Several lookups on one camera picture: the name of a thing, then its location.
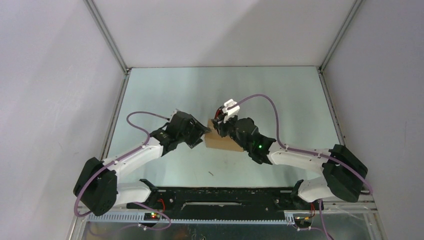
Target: white panel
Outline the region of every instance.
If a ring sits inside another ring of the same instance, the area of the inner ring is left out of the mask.
[[[123,74],[82,0],[0,1],[0,238],[63,240]]]
[[[365,1],[326,76],[390,240],[423,239],[424,1]]]
[[[96,0],[130,67],[318,66],[354,0]]]
[[[177,108],[205,125],[227,100],[239,101],[255,93],[267,94],[275,102],[283,142],[305,148],[332,148],[338,142],[315,67],[134,68],[109,157],[145,140],[144,133],[128,125],[126,118],[131,112],[170,116]],[[240,107],[241,118],[252,118],[263,135],[276,137],[274,111],[266,99],[253,98]],[[134,115],[131,121],[148,131],[165,123],[149,115]],[[146,178],[157,186],[179,187],[288,187],[317,176],[291,166],[259,165],[246,152],[206,148],[204,143],[190,149],[182,143],[124,181]]]

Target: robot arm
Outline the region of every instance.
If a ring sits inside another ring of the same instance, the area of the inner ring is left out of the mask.
[[[103,161],[95,157],[89,159],[73,189],[75,196],[78,196],[83,186],[96,172],[110,165],[82,194],[81,201],[88,209],[94,215],[100,216],[116,205],[145,202],[151,193],[150,186],[142,181],[122,183],[121,179],[147,162],[176,149],[180,143],[184,142],[190,148],[194,148],[202,142],[203,134],[210,132],[209,128],[203,126],[192,115],[182,111],[175,111],[165,126],[166,129],[161,127],[150,133],[147,144],[137,146],[130,152]]]
[[[336,144],[333,149],[308,150],[280,145],[274,138],[260,134],[251,118],[238,119],[240,107],[233,107],[236,104],[232,99],[225,102],[212,119],[213,127],[221,137],[230,136],[258,164],[289,165],[320,175],[312,180],[298,181],[292,192],[294,197],[308,203],[332,196],[346,202],[358,201],[362,181],[343,166],[321,157],[336,158],[365,178],[367,167],[345,146]]]

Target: white wall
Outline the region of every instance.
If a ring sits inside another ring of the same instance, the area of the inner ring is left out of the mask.
[[[423,239],[424,1],[367,0],[325,71],[389,239]]]
[[[122,77],[82,0],[0,1],[1,239],[65,239]]]
[[[354,0],[95,0],[131,67],[318,66]]]

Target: cardboard box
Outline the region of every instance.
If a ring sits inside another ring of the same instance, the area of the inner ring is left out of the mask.
[[[207,127],[211,130],[211,132],[204,135],[204,143],[207,148],[243,152],[243,148],[241,148],[229,136],[221,137],[214,129],[214,124],[211,120],[207,122]]]

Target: white table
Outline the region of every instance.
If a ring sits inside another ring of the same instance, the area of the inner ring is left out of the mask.
[[[175,109],[192,114],[205,126],[228,99],[268,95],[280,120],[281,140],[304,148],[332,148],[338,138],[317,70],[313,66],[133,68],[113,133],[109,156],[130,150],[146,138],[126,117],[134,111],[170,116]],[[275,115],[261,97],[242,104],[239,117],[250,117],[261,134],[275,138]],[[134,124],[156,130],[165,122],[150,115],[131,117]],[[172,187],[292,187],[300,179],[316,177],[285,165],[259,165],[246,152],[206,148],[184,143],[164,157],[136,169],[123,179],[148,179]]]

